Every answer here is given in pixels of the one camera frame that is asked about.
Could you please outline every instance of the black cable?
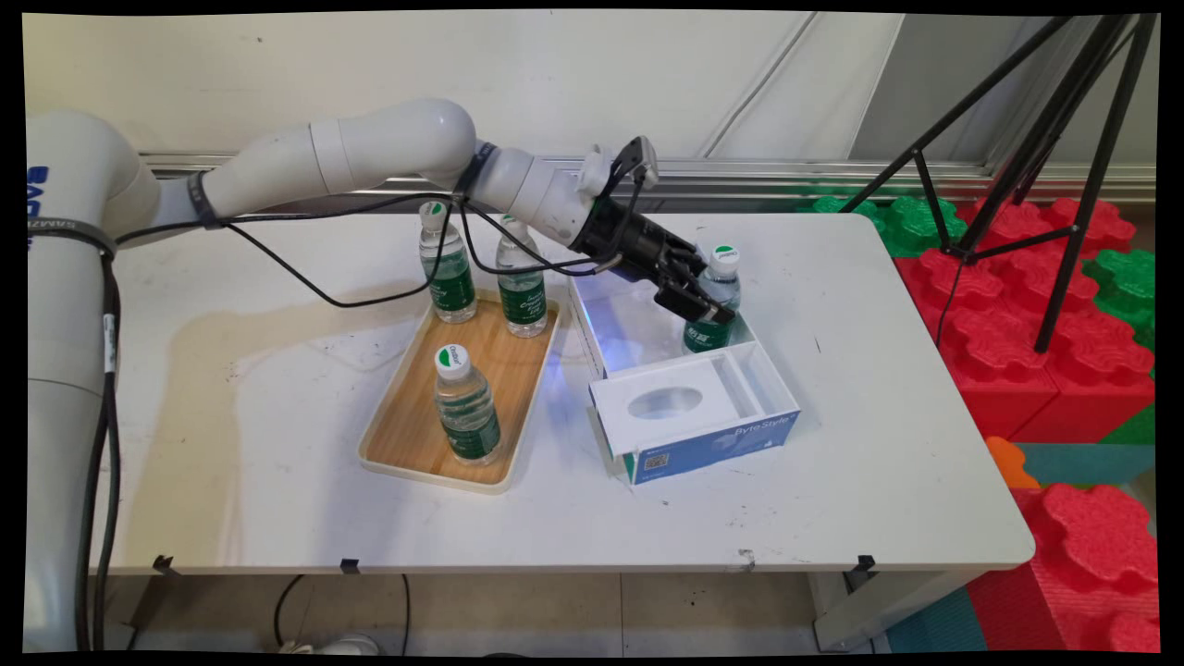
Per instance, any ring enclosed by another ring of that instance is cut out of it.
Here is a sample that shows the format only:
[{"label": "black cable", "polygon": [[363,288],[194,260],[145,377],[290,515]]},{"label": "black cable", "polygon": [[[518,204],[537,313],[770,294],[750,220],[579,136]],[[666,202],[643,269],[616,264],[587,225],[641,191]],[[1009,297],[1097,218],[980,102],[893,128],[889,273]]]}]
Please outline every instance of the black cable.
[{"label": "black cable", "polygon": [[[249,214],[240,217],[220,218],[218,222],[226,225],[230,223],[243,223],[243,222],[301,222],[305,219],[327,219],[330,217],[345,217],[347,214],[369,212],[377,209],[401,204],[404,201],[413,201],[416,199],[437,199],[442,201],[451,200],[448,194],[439,194],[436,192],[417,192],[414,194],[388,197],[385,199],[380,199],[378,201],[371,201],[369,204],[362,204],[360,206],[354,206],[350,209],[341,209],[327,213],[287,213],[287,214],[253,214],[253,216]],[[162,224],[160,226],[137,229],[135,231],[129,231],[128,233],[124,233],[123,236],[116,238],[115,244],[122,245],[128,241],[135,241],[136,238],[142,238],[144,236],[154,236],[156,233],[165,233],[166,231],[176,231],[179,229],[197,229],[199,226],[205,226],[205,223],[199,220],[176,222],[173,224]]]},{"label": "black cable", "polygon": [[90,447],[86,467],[86,486],[83,491],[82,533],[78,536],[78,564],[75,570],[75,641],[79,652],[90,651],[90,628],[86,621],[86,590],[90,584],[90,542],[95,526],[95,498],[98,494],[98,472],[103,461],[103,444],[107,442],[107,406],[98,410],[95,441]]},{"label": "black cable", "polygon": [[120,515],[120,422],[115,401],[115,358],[118,348],[120,332],[120,288],[111,268],[111,257],[104,255],[103,265],[103,319],[104,319],[104,373],[103,373],[103,411],[107,416],[107,450],[110,461],[110,475],[107,495],[107,521],[103,526],[103,546],[98,556],[98,571],[95,574],[94,630],[91,647],[104,649],[104,611],[107,601],[107,577],[111,565],[111,550],[115,546],[115,527]]},{"label": "black cable", "polygon": [[321,296],[322,299],[324,299],[324,301],[328,302],[329,305],[339,307],[339,308],[360,308],[360,307],[363,307],[363,306],[373,306],[373,305],[378,305],[378,303],[385,303],[387,301],[394,301],[397,299],[403,299],[403,297],[406,297],[406,296],[411,296],[413,294],[418,294],[418,293],[423,292],[424,289],[426,289],[432,283],[432,280],[436,280],[436,273],[439,270],[439,267],[440,267],[440,257],[444,255],[444,242],[448,238],[448,231],[446,231],[446,229],[448,229],[448,220],[449,220],[449,217],[451,217],[451,216],[452,216],[452,204],[450,201],[449,205],[448,205],[448,211],[444,213],[444,228],[445,228],[445,231],[440,233],[440,243],[439,243],[439,245],[436,246],[436,261],[432,263],[432,271],[431,271],[431,274],[427,275],[427,280],[424,281],[423,284],[420,284],[419,287],[416,287],[414,289],[408,289],[407,292],[403,292],[400,294],[393,294],[393,295],[382,296],[382,297],[379,297],[379,299],[367,299],[365,301],[354,301],[354,302],[349,302],[349,303],[339,301],[339,300],[334,299],[333,296],[330,296],[330,295],[326,294],[324,292],[322,292],[320,287],[317,287],[316,284],[313,284],[313,282],[309,278],[307,278],[303,275],[301,275],[301,273],[298,270],[296,270],[295,268],[291,267],[291,264],[289,264],[283,258],[281,258],[279,255],[277,255],[276,252],[274,252],[271,250],[271,248],[268,248],[266,245],[264,245],[263,243],[260,243],[255,236],[251,236],[250,233],[247,233],[246,231],[243,231],[242,229],[239,229],[238,226],[234,226],[233,224],[227,224],[226,229],[230,229],[234,233],[238,233],[243,238],[246,238],[247,242],[250,242],[252,245],[255,245],[260,251],[263,251],[263,254],[265,254],[269,257],[271,257],[276,263],[278,263],[281,267],[283,267],[284,270],[287,270],[288,273],[292,274],[292,276],[295,276],[296,280],[300,280],[305,287],[308,287],[309,289],[311,289],[313,293],[315,293],[317,296]]},{"label": "black cable", "polygon": [[958,278],[961,277],[961,269],[966,265],[966,260],[964,258],[958,263],[958,271],[954,273],[954,282],[950,286],[950,297],[946,299],[946,307],[941,308],[941,318],[938,319],[938,339],[934,340],[934,345],[938,347],[938,352],[941,352],[941,328],[946,324],[946,313],[950,312],[950,303],[954,302],[954,290],[958,289]]},{"label": "black cable", "polygon": [[[477,264],[477,268],[480,268],[481,270],[484,270],[485,273],[490,273],[493,275],[517,275],[517,274],[522,274],[522,273],[534,273],[536,270],[554,270],[555,273],[559,273],[561,275],[568,275],[568,276],[572,276],[572,277],[581,277],[581,276],[585,276],[585,275],[596,275],[600,270],[600,268],[592,268],[592,269],[586,269],[586,270],[564,270],[564,269],[566,267],[568,267],[568,265],[577,265],[577,264],[581,264],[581,263],[604,264],[605,262],[612,261],[617,256],[617,252],[618,252],[618,250],[620,248],[620,241],[622,241],[622,238],[624,238],[624,236],[625,236],[625,228],[628,226],[625,224],[625,220],[629,220],[629,218],[633,214],[633,206],[637,204],[637,197],[642,193],[642,185],[643,185],[643,180],[641,178],[638,178],[636,180],[636,185],[633,186],[633,194],[630,197],[629,205],[625,207],[625,214],[622,218],[623,220],[622,220],[620,224],[617,225],[617,231],[613,233],[612,241],[609,243],[609,246],[605,249],[604,252],[601,252],[599,256],[596,256],[596,257],[587,257],[587,258],[583,258],[583,260],[572,260],[572,261],[566,261],[566,262],[560,262],[560,263],[552,263],[552,262],[548,262],[547,260],[542,258],[542,256],[540,256],[539,254],[536,254],[535,251],[533,251],[530,248],[527,248],[525,243],[522,243],[521,241],[519,241],[517,238],[515,238],[514,235],[509,232],[509,230],[507,230],[501,224],[497,224],[497,222],[495,222],[491,217],[489,217],[488,214],[485,214],[482,211],[477,210],[476,207],[469,205],[468,201],[462,201],[461,203],[461,225],[464,226],[464,238],[465,238],[465,242],[469,245],[469,254],[472,255],[472,261],[474,261],[474,263]],[[489,224],[491,224],[494,226],[494,229],[496,229],[498,232],[501,232],[502,236],[504,236],[511,243],[514,243],[515,245],[517,245],[519,249],[521,249],[523,252],[526,252],[527,255],[529,255],[530,258],[533,258],[534,261],[539,262],[539,265],[528,265],[528,267],[522,267],[522,268],[497,269],[497,268],[489,268],[488,265],[481,263],[481,258],[477,257],[477,249],[472,244],[472,233],[469,231],[469,218],[464,214],[465,209],[469,209],[472,212],[475,212],[478,216],[481,216],[482,218],[484,218],[484,220],[488,222]]]},{"label": "black cable", "polygon": [[509,230],[507,230],[504,226],[502,226],[502,225],[497,224],[496,222],[494,222],[493,218],[490,218],[485,213],[482,213],[481,211],[475,211],[478,214],[481,214],[482,217],[484,217],[485,219],[488,219],[490,223],[493,223],[493,225],[495,228],[497,228],[498,230],[501,230],[501,232],[502,232],[503,236],[506,236],[507,238],[511,239],[514,242],[514,244],[517,245],[519,249],[521,249],[523,252],[526,252],[527,255],[529,255],[530,258],[533,258],[534,261],[539,262],[539,265],[526,265],[526,267],[521,267],[521,268],[490,268],[490,267],[481,263],[481,257],[477,256],[477,248],[474,246],[474,244],[472,244],[472,232],[469,231],[469,218],[464,214],[464,209],[465,207],[469,207],[469,206],[464,206],[464,205],[461,206],[461,225],[464,226],[464,241],[469,245],[469,254],[472,255],[472,263],[477,264],[477,268],[480,268],[481,270],[484,270],[485,273],[490,273],[493,275],[520,275],[520,274],[523,274],[523,273],[535,273],[535,271],[545,270],[545,269],[551,269],[551,270],[554,270],[555,273],[559,273],[559,274],[562,274],[562,275],[570,275],[572,277],[579,277],[581,275],[594,275],[596,274],[596,269],[591,269],[591,268],[590,269],[585,269],[585,270],[567,270],[566,268],[562,268],[564,265],[571,265],[572,263],[587,263],[587,262],[590,262],[592,260],[578,260],[575,262],[562,262],[562,263],[558,263],[558,264],[548,262],[547,260],[542,258],[542,256],[540,256],[538,252],[535,252],[534,250],[532,250],[530,248],[528,248],[525,243],[522,243],[521,241],[519,241],[517,238],[515,238],[514,235],[510,233]]},{"label": "black cable", "polygon": [[407,636],[411,635],[411,585],[407,583],[407,575],[403,574],[403,596],[406,600],[406,614],[403,619],[403,652],[399,657],[407,655]]},{"label": "black cable", "polygon": [[291,581],[288,582],[288,587],[284,588],[284,591],[281,593],[279,595],[279,600],[276,601],[275,613],[271,614],[271,633],[276,639],[276,645],[278,645],[279,647],[284,646],[284,639],[283,636],[279,635],[279,611],[283,610],[284,608],[284,600],[288,598],[288,593],[292,591],[292,588],[303,577],[304,577],[303,574],[298,574],[295,577],[292,577]]}]

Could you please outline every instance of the white bottle cap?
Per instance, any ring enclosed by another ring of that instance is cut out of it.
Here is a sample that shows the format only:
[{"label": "white bottle cap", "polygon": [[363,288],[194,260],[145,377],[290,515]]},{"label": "white bottle cap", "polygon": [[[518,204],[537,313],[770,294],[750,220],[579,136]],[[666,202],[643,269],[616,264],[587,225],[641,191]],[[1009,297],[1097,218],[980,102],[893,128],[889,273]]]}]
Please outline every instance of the white bottle cap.
[{"label": "white bottle cap", "polygon": [[444,218],[448,206],[439,201],[427,201],[419,206],[419,222],[427,231],[439,231],[444,229]]},{"label": "white bottle cap", "polygon": [[469,373],[469,350],[444,345],[436,352],[436,372],[445,379],[459,379]]},{"label": "white bottle cap", "polygon": [[514,236],[522,243],[526,243],[527,238],[530,237],[526,223],[514,216],[502,216],[502,226],[506,228],[506,231],[510,232],[510,236]]},{"label": "white bottle cap", "polygon": [[712,256],[707,258],[707,265],[716,275],[735,275],[736,269],[740,267],[740,250],[736,250],[732,245],[716,245],[712,250]]}]

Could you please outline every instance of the white table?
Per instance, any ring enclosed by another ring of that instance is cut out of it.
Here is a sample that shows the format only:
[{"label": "white table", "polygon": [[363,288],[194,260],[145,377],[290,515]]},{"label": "white table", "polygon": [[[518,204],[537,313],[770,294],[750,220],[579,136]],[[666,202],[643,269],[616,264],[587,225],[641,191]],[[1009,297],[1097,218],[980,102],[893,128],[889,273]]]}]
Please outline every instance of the white table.
[{"label": "white table", "polygon": [[[688,239],[727,230],[744,252],[745,318],[802,405],[789,443],[630,487],[593,434],[568,320],[511,486],[496,497],[358,461],[425,294],[336,309],[229,231],[121,252],[112,571],[152,572],[166,556],[180,574],[337,572],[342,559],[363,574],[821,574],[869,555],[883,574],[849,597],[836,576],[815,576],[819,645],[843,648],[1031,557],[1031,533],[867,219],[654,220]],[[496,232],[470,225],[493,263]],[[423,280],[414,216],[245,228],[339,299]],[[541,243],[548,258],[572,256]],[[548,275],[558,294],[565,278]]]}]

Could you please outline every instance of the wooden tray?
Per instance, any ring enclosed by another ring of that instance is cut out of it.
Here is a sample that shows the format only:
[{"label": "wooden tray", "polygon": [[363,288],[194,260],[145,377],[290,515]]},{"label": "wooden tray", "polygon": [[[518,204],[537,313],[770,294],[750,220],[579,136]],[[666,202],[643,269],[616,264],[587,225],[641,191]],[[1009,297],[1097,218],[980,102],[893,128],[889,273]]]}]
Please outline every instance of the wooden tray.
[{"label": "wooden tray", "polygon": [[[497,494],[509,487],[517,460],[519,438],[534,403],[542,367],[555,337],[560,308],[547,300],[547,328],[534,338],[516,338],[506,327],[496,292],[477,290],[477,314],[464,324],[444,324],[427,310],[395,371],[391,386],[358,448],[371,472]],[[432,354],[459,344],[489,380],[502,429],[502,457],[487,467],[456,461],[437,416],[432,396],[436,365]]]}]

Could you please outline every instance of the red foam block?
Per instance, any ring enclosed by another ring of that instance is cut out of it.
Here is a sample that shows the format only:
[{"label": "red foam block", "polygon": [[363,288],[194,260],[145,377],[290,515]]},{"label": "red foam block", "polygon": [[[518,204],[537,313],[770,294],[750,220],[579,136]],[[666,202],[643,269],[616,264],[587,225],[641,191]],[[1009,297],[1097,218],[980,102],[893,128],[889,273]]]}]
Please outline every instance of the red foam block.
[{"label": "red foam block", "polygon": [[[1041,217],[1053,228],[1061,229],[1073,224],[1079,206],[1080,201],[1076,199],[1057,199],[1051,206],[1041,211]],[[1089,229],[1086,230],[1086,241],[1081,245],[1081,258],[1095,258],[1098,252],[1106,248],[1130,252],[1131,238],[1134,238],[1134,225],[1119,217],[1118,206],[1099,199],[1094,204]]]},{"label": "red foam block", "polygon": [[[905,263],[901,268],[901,260],[897,260],[897,269],[901,270],[901,280],[908,288],[909,295],[925,327],[929,331],[929,337],[937,339],[938,321],[941,318],[941,309],[950,300],[950,289],[953,286],[954,276],[958,273],[958,260],[942,255],[940,250],[926,250],[924,255]],[[958,289],[954,299],[950,303],[948,318],[959,310],[985,310],[991,308],[1003,293],[1003,281],[992,275],[985,264],[967,265],[958,277]]]},{"label": "red foam block", "polygon": [[1154,354],[1131,325],[1096,308],[1061,313],[1049,354],[1057,395],[1011,441],[1099,442],[1156,401]]},{"label": "red foam block", "polygon": [[913,257],[893,257],[892,263],[896,267],[896,273],[900,274],[901,280],[903,280],[905,274],[913,269],[916,260]]},{"label": "red foam block", "polygon": [[1159,652],[1147,512],[1113,486],[1012,489],[1036,556],[966,585],[989,649]]},{"label": "red foam block", "polygon": [[1036,327],[1004,307],[946,315],[941,357],[984,437],[1010,436],[1056,393],[1037,354]]},{"label": "red foam block", "polygon": [[[983,210],[984,201],[986,201],[985,197],[979,198],[973,205],[959,210],[959,217],[966,220],[966,224],[971,224],[978,211]],[[986,233],[983,235],[983,239],[976,249],[989,250],[999,245],[1006,245],[1008,243],[1015,243],[1016,241],[1031,238],[1032,236],[1040,236],[1041,233],[1048,233],[1049,231],[1053,231],[1053,225],[1041,217],[1040,209],[1035,204],[1029,201],[1024,201],[1018,206],[1015,204],[1003,204],[995,213],[991,226],[987,228]],[[1066,241],[1061,238],[1050,241],[1047,244],[1057,244],[1063,248],[1064,243]]]},{"label": "red foam block", "polygon": [[[1048,301],[1053,296],[1063,254],[1063,249],[1044,244],[991,257],[985,263],[1003,280],[1003,300],[1038,322],[1043,320]],[[1098,289],[1098,282],[1081,273],[1079,265],[1069,278],[1061,312],[1093,309]]]}]

